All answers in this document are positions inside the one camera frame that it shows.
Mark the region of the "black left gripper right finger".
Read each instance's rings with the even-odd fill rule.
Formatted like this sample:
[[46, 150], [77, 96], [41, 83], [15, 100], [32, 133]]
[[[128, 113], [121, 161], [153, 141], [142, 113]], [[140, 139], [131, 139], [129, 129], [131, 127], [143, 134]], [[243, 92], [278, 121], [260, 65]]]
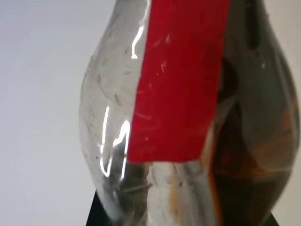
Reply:
[[272, 212], [269, 212], [263, 222], [263, 226], [280, 226], [273, 216]]

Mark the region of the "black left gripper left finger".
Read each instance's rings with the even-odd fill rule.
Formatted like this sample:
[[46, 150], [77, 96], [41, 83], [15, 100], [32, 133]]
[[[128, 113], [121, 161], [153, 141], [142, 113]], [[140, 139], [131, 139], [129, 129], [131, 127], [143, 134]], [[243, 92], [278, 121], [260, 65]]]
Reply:
[[112, 226], [99, 200], [97, 191], [95, 191], [90, 211], [88, 214], [86, 226]]

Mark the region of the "cola bottle with red label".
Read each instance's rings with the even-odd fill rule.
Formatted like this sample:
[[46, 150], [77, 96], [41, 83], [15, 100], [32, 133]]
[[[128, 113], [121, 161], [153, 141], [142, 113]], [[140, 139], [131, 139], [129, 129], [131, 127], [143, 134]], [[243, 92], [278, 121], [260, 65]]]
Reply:
[[264, 0], [116, 0], [79, 130], [112, 226], [263, 226], [300, 143]]

